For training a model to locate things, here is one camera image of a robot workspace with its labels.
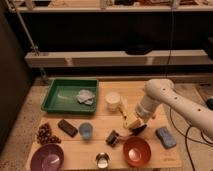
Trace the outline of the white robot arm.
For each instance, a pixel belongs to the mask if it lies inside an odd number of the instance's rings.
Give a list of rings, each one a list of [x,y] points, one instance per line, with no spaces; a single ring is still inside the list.
[[[126,101],[122,100],[120,111],[124,116],[124,127],[137,128],[140,125],[139,119],[147,123],[161,103],[171,107],[213,140],[213,111],[176,93],[170,79],[146,81],[144,96],[136,105],[135,112],[129,112]]]

